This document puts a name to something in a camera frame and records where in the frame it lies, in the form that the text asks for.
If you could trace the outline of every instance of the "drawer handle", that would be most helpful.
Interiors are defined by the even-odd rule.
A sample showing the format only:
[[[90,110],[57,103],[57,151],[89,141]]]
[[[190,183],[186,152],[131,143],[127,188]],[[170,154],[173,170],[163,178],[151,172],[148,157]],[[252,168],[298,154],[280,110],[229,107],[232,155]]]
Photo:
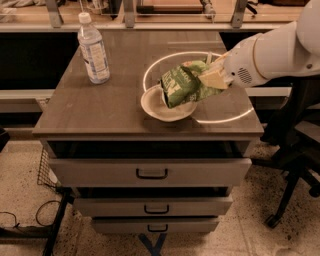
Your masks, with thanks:
[[[161,210],[156,211],[156,210],[152,210],[152,209],[148,210],[148,207],[146,205],[144,205],[144,212],[147,214],[166,214],[169,212],[169,205],[167,204],[167,208],[163,209],[163,211],[161,211]]]
[[[152,227],[152,225],[148,225],[148,231],[149,232],[167,232],[168,231],[168,224],[163,225],[163,228],[161,228],[160,225]]]
[[[137,178],[146,180],[163,180],[168,177],[168,169],[164,169],[163,175],[157,174],[159,174],[159,171],[143,171],[139,168],[136,169]]]

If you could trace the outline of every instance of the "black handle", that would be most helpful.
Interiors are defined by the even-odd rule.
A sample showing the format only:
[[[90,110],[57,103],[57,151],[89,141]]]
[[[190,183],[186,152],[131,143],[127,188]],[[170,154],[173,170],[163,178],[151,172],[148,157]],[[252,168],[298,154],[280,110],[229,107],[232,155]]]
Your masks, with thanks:
[[[162,233],[163,233],[163,232],[167,232],[167,231],[168,231],[168,224],[166,224],[163,229],[152,229],[152,228],[151,228],[151,225],[148,225],[148,231],[149,231],[149,232],[152,232],[152,233],[156,233],[156,232],[158,232],[158,233],[159,233],[159,232],[160,232],[160,233],[161,233],[161,232],[162,232]]]
[[[139,179],[146,179],[146,180],[163,180],[168,177],[168,169],[164,169],[164,174],[162,176],[152,176],[152,175],[141,175],[141,170],[139,168],[136,169],[136,176]]]
[[[167,214],[169,212],[169,205],[163,211],[151,211],[147,209],[147,205],[144,205],[144,212],[147,214]]]

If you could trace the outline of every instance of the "chair leg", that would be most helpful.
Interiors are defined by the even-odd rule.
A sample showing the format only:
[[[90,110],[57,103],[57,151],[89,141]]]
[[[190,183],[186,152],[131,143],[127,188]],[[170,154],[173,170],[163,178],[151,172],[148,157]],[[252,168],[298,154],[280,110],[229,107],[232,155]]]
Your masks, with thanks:
[[[265,224],[270,228],[275,228],[280,223],[280,219],[282,218],[282,215],[284,214],[286,207],[290,201],[290,198],[292,196],[294,188],[297,185],[302,169],[301,167],[300,168],[298,167],[297,169],[292,168],[288,171],[289,171],[289,174],[287,177],[288,183],[284,191],[284,194],[282,196],[278,210],[276,214],[270,215],[269,218],[267,218],[265,221]]]

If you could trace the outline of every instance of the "drawer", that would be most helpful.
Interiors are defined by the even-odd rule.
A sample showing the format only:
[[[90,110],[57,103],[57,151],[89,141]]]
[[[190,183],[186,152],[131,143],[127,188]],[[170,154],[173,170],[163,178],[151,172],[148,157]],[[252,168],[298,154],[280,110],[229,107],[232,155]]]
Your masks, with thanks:
[[[122,190],[125,191],[98,190],[96,193],[101,197],[114,197],[76,198],[74,207],[83,216],[91,217],[219,216],[226,214],[233,202],[231,195],[220,196],[215,188]]]
[[[208,233],[214,231],[217,225],[217,218],[111,218],[92,220],[92,226],[98,233]]]
[[[51,159],[65,187],[212,187],[240,185],[249,158]]]

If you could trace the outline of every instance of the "blue tape on floor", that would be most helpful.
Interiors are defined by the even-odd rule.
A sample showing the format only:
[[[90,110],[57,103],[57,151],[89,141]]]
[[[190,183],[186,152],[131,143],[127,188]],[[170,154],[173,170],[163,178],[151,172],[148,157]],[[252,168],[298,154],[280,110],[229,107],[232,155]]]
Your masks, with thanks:
[[[151,256],[161,256],[160,251],[166,240],[167,234],[160,234],[156,245],[153,247],[151,241],[145,234],[140,234],[139,239],[151,253]]]

